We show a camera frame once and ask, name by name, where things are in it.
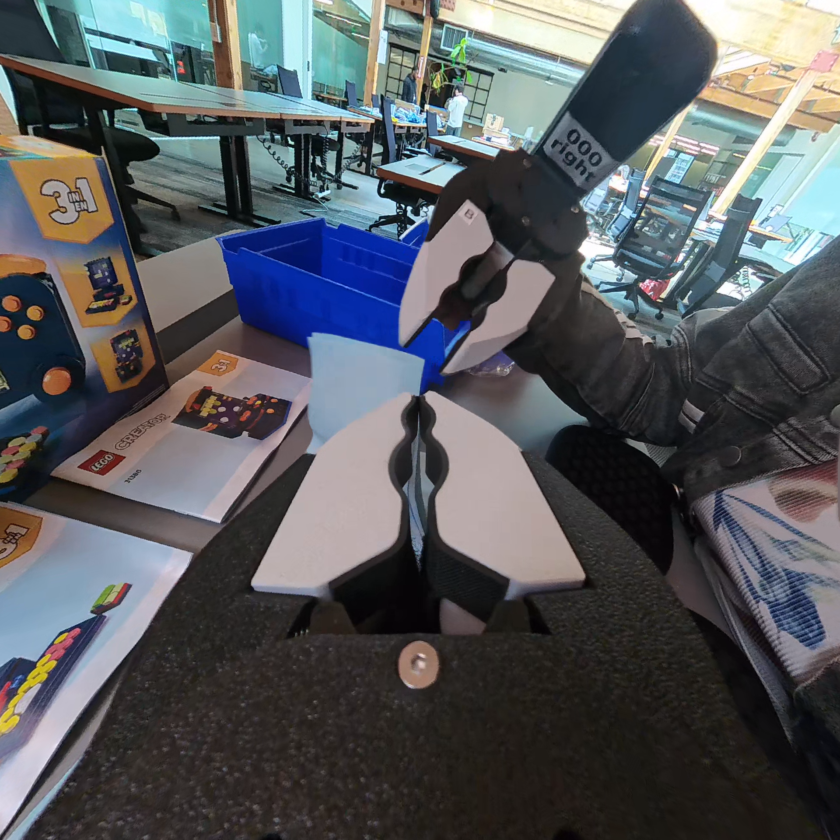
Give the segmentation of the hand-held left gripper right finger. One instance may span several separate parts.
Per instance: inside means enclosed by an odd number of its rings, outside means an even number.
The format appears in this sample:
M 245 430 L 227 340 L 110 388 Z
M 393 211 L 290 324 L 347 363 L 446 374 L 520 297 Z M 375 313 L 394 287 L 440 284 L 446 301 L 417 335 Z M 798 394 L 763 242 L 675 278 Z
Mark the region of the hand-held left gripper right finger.
M 423 562 L 437 598 L 502 602 L 576 590 L 585 571 L 520 447 L 428 392 L 418 430 L 433 491 Z

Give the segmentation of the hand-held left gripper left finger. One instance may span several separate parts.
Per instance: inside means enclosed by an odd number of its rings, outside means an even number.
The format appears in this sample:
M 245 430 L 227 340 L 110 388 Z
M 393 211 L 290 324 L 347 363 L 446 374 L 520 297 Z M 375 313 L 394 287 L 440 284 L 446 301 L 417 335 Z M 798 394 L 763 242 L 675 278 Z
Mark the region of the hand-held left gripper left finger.
M 414 587 L 404 487 L 417 410 L 417 397 L 405 392 L 320 447 L 251 580 L 255 591 L 394 601 Z

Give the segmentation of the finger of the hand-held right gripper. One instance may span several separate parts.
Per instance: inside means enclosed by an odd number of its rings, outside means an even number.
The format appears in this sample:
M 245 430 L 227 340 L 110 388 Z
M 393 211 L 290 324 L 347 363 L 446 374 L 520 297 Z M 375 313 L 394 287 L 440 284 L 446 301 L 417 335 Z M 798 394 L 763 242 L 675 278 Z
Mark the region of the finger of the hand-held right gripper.
M 494 245 L 486 214 L 472 201 L 423 242 L 406 282 L 398 316 L 398 341 L 407 348 L 425 329 L 442 297 L 459 283 L 468 263 L 483 259 Z
M 469 328 L 447 348 L 442 375 L 483 364 L 520 338 L 551 288 L 554 275 L 541 262 L 516 259 L 504 280 L 501 296 L 480 304 L 469 321 Z

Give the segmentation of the blue plastic bin with divider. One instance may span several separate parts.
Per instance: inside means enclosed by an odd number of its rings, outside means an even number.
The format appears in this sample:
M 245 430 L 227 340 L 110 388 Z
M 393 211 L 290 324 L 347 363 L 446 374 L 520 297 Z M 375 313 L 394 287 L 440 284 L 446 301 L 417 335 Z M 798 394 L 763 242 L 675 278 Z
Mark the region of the blue plastic bin with divider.
M 248 326 L 300 346 L 314 333 L 400 350 L 406 283 L 428 229 L 390 239 L 322 218 L 217 238 Z

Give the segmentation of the person's right forearm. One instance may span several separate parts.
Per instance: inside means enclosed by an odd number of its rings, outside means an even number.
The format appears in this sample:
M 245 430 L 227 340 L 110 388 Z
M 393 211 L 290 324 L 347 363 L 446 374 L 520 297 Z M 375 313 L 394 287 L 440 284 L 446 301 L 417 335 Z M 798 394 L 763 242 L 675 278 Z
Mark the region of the person's right forearm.
M 592 425 L 653 445 L 680 445 L 704 415 L 690 392 L 726 342 L 711 337 L 711 324 L 727 311 L 702 310 L 660 342 L 594 289 L 582 263 L 573 254 L 545 264 L 553 284 L 505 353 Z

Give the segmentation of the wooden office table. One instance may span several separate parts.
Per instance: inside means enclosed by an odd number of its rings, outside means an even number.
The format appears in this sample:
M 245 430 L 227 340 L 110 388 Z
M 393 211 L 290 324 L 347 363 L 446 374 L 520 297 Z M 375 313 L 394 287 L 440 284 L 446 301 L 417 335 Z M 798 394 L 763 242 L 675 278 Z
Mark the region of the wooden office table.
M 438 196 L 446 185 L 465 169 L 457 162 L 418 155 L 380 165 L 376 176 L 383 182 L 394 182 L 416 192 Z
M 511 151 L 492 143 L 460 138 L 453 134 L 428 135 L 427 146 L 429 150 L 442 152 L 464 166 L 473 165 L 478 161 L 492 161 L 500 153 Z

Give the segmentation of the black bumpy cushion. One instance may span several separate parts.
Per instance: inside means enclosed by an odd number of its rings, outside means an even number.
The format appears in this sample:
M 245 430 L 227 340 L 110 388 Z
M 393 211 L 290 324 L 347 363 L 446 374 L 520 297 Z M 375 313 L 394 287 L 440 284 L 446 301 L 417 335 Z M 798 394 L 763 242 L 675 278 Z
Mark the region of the black bumpy cushion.
M 571 425 L 554 436 L 545 458 L 614 520 L 661 574 L 669 572 L 677 495 L 648 455 L 621 437 Z

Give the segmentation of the arcade cover instruction booklet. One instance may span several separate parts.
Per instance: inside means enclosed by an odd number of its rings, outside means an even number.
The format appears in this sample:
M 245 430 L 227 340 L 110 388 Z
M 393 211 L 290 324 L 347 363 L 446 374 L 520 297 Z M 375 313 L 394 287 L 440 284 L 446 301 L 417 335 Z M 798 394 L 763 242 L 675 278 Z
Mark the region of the arcade cover instruction booklet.
M 312 381 L 218 350 L 52 477 L 222 523 L 308 405 Z

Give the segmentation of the black office chair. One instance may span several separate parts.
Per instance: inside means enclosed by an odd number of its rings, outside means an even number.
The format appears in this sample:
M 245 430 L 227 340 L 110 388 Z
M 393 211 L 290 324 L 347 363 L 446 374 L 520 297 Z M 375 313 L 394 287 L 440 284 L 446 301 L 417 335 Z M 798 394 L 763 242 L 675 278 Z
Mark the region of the black office chair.
M 1 52 L 19 58 L 67 64 L 36 2 L 32 1 L 1 2 Z M 119 107 L 117 104 L 5 66 L 2 70 L 12 90 L 21 134 L 32 133 L 102 156 L 112 174 L 132 251 L 143 257 L 156 256 L 157 251 L 141 240 L 145 228 L 132 205 L 142 200 L 168 209 L 176 222 L 181 216 L 175 205 L 138 192 L 133 187 L 129 166 L 157 156 L 161 152 L 157 143 L 142 134 L 115 127 L 113 117 Z
M 639 302 L 644 300 L 656 310 L 655 318 L 664 317 L 664 309 L 641 286 L 647 280 L 670 280 L 686 265 L 680 256 L 711 193 L 693 186 L 682 185 L 656 176 L 632 221 L 616 241 L 614 251 L 602 260 L 634 275 L 631 282 L 612 280 L 597 284 L 599 291 L 623 292 L 633 303 L 627 314 L 635 320 Z
M 678 296 L 681 316 L 693 314 L 714 293 L 725 279 L 732 261 L 738 256 L 749 226 L 758 211 L 761 200 L 738 195 L 728 210 L 716 244 L 697 261 L 689 275 L 687 290 Z

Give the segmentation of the green potted plant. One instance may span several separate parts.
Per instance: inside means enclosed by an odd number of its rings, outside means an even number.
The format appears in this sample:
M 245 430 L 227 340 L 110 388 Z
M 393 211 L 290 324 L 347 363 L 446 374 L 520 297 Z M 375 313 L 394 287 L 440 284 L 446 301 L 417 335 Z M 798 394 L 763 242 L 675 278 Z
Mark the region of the green potted plant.
M 473 84 L 467 64 L 468 45 L 469 37 L 465 36 L 450 48 L 444 49 L 444 58 L 429 60 L 428 83 L 432 92 L 439 93 L 456 84 Z

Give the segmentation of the long wooden table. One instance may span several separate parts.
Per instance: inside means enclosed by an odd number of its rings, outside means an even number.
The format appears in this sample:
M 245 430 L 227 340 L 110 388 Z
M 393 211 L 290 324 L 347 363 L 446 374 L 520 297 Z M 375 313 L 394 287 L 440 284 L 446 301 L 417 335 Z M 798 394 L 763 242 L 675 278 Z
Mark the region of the long wooden table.
M 163 135 L 167 137 L 217 138 L 225 200 L 204 205 L 202 209 L 250 227 L 279 221 L 254 213 L 247 137 L 259 137 L 267 128 L 295 137 L 295 150 L 300 154 L 296 159 L 296 173 L 303 181 L 297 194 L 308 196 L 310 138 L 332 130 L 340 135 L 347 130 L 364 131 L 373 123 L 373 118 L 366 114 L 273 93 L 193 85 L 19 56 L 2 55 L 1 61 L 5 69 L 33 82 L 42 120 L 47 120 L 43 97 L 48 89 L 57 89 L 74 98 L 84 109 L 94 140 L 100 143 L 111 168 L 118 165 L 104 117 L 111 110 L 135 109 L 162 117 Z

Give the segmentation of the yellow blue brick set box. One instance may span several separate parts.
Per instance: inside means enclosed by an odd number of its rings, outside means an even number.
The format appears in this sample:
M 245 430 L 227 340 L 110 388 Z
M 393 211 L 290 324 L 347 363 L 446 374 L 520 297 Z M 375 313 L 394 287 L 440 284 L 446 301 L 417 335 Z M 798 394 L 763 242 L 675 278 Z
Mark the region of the yellow blue brick set box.
M 107 162 L 2 136 L 2 502 L 168 386 Z

